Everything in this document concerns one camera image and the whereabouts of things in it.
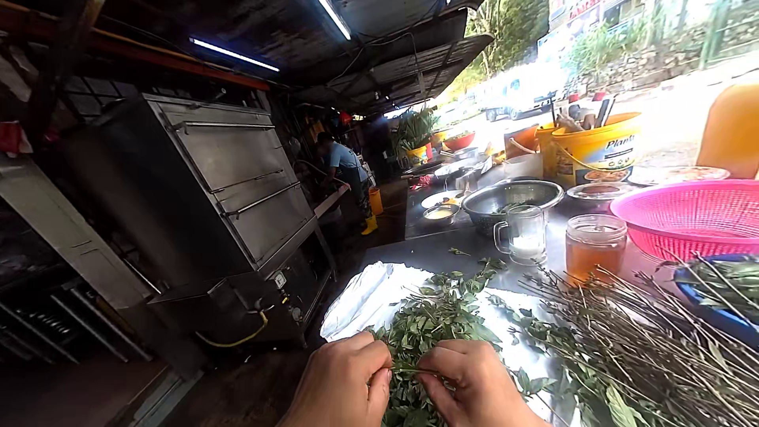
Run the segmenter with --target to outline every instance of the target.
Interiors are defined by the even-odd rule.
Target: blue plastic tray
[[[731,254],[731,255],[712,255],[704,257],[707,261],[740,261],[745,255]],[[744,343],[754,348],[759,348],[759,332],[750,325],[743,321],[738,316],[734,315],[730,310],[716,310],[707,305],[700,305],[701,298],[688,283],[680,283],[678,278],[685,276],[687,270],[685,268],[679,268],[675,271],[674,281],[677,287],[680,288],[682,293],[688,297],[688,300],[695,306],[694,310],[699,317],[707,321],[710,325],[733,335],[735,338],[743,341]]]

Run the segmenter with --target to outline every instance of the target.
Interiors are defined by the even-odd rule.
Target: white car
[[[556,71],[546,75],[546,70],[545,66],[529,64],[492,79],[484,108],[487,120],[494,122],[500,115],[518,120],[529,112],[548,111],[559,88],[563,87],[563,73]]]

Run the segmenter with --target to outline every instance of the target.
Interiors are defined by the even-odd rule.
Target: metal roof
[[[486,34],[456,40],[310,87],[293,96],[358,114],[389,111],[439,95],[492,41]],[[419,71],[425,94],[421,92]]]
[[[385,108],[369,99],[368,94],[373,97],[375,90],[399,102],[414,100],[418,87],[405,86],[405,79],[415,72],[415,61],[409,63],[414,51],[433,96],[463,69],[462,61],[470,62],[490,39],[462,40],[466,8],[477,8],[483,0],[330,1],[351,29],[351,40],[340,34],[318,0],[108,0],[96,26],[294,87],[304,101],[324,100],[326,105],[351,112]],[[56,16],[63,12],[64,2],[59,0],[16,2]],[[195,46],[190,37],[273,65],[281,72]],[[451,46],[451,58],[445,61]],[[434,77],[427,74],[433,68],[441,68],[439,75],[437,71]],[[351,86],[354,78],[357,80],[342,95],[325,96]]]

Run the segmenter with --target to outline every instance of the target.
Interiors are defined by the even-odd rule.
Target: amber liquid
[[[590,273],[601,280],[608,280],[609,276],[598,271],[596,265],[606,268],[611,273],[619,274],[627,246],[627,237],[618,242],[590,244],[567,236],[566,245],[569,282],[576,285],[587,280]]]

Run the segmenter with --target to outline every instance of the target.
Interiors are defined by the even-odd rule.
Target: hand
[[[439,372],[455,386],[452,393],[436,376],[418,375],[450,427],[548,427],[522,400],[493,346],[485,341],[440,341],[418,366]]]
[[[391,366],[387,345],[369,332],[325,344],[308,359],[278,426],[379,427],[390,396]]]

